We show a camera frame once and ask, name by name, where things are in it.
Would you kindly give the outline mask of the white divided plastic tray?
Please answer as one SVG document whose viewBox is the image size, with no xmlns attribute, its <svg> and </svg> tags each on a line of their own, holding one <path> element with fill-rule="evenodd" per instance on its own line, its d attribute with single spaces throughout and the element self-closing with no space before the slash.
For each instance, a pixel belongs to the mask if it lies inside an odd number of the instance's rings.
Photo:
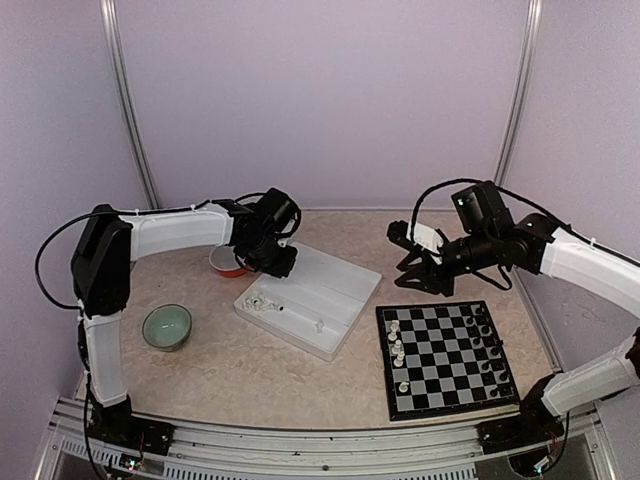
<svg viewBox="0 0 640 480">
<path fill-rule="evenodd" d="M 235 300 L 236 313 L 272 335 L 326 362 L 334 360 L 382 275 L 299 242 L 295 265 L 286 278 L 262 274 Z M 282 312 L 247 312 L 242 300 L 262 292 L 281 303 Z"/>
</svg>

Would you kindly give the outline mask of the black white chess board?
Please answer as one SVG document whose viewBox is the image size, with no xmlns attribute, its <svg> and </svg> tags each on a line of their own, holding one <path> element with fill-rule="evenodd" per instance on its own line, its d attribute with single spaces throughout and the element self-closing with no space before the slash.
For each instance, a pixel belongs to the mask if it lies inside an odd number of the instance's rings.
<svg viewBox="0 0 640 480">
<path fill-rule="evenodd" d="M 383 358 L 389 418 L 394 421 L 421 420 L 458 415 L 499 407 L 517 407 L 518 401 L 475 401 L 466 375 L 462 347 L 469 348 L 460 307 L 487 304 L 482 300 L 440 304 L 387 305 L 375 309 Z M 390 324 L 400 325 L 398 340 L 405 353 L 404 365 L 396 368 L 388 340 Z M 406 393 L 399 384 L 409 383 Z"/>
</svg>

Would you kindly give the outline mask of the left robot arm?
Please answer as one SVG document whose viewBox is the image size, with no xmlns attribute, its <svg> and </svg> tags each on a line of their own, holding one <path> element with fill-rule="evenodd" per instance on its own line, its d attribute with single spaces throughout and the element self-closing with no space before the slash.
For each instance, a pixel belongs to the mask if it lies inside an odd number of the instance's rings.
<svg viewBox="0 0 640 480">
<path fill-rule="evenodd" d="M 228 247 L 239 265 L 275 278 L 287 277 L 297 250 L 289 239 L 302 220 L 300 207 L 271 189 L 253 202 L 206 200 L 157 211 L 118 211 L 109 204 L 89 215 L 72 255 L 73 290 L 88 393 L 105 408 L 99 424 L 121 445 L 140 434 L 122 366 L 121 322 L 139 264 L 207 247 Z"/>
</svg>

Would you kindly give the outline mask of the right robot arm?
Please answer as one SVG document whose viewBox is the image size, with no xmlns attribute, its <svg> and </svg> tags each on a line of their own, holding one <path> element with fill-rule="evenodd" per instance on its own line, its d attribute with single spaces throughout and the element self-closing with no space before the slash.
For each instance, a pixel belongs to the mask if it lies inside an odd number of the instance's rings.
<svg viewBox="0 0 640 480">
<path fill-rule="evenodd" d="M 461 275 L 517 267 L 580 287 L 639 314 L 639 263 L 577 233 L 541 206 L 515 221 L 503 198 L 530 205 L 490 180 L 459 179 L 462 190 L 451 199 L 464 236 L 448 240 L 440 231 L 419 226 L 419 211 L 394 221 L 387 237 L 406 250 L 398 264 L 401 288 L 450 297 Z M 568 372 L 548 376 L 531 388 L 513 419 L 511 433 L 523 444 L 535 442 L 551 419 L 594 400 L 615 396 L 639 384 L 639 336 L 633 334 L 609 352 Z"/>
</svg>

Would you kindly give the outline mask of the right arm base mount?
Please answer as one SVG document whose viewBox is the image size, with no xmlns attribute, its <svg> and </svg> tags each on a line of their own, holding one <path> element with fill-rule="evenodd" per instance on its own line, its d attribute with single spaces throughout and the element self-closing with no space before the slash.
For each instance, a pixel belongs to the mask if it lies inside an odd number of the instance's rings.
<svg viewBox="0 0 640 480">
<path fill-rule="evenodd" d="M 479 444 L 484 454 L 493 454 L 561 437 L 564 423 L 552 418 L 540 423 L 525 416 L 513 416 L 502 420 L 482 422 L 476 427 Z"/>
</svg>

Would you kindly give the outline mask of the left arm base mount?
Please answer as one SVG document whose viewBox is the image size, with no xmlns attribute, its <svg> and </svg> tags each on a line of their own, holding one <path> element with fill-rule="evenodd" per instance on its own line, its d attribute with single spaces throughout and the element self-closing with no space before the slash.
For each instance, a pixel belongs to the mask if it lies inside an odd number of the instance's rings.
<svg viewBox="0 0 640 480">
<path fill-rule="evenodd" d="M 144 454 L 167 456 L 172 445 L 175 426 L 156 420 L 131 417 L 123 426 L 90 423 L 88 436 Z"/>
</svg>

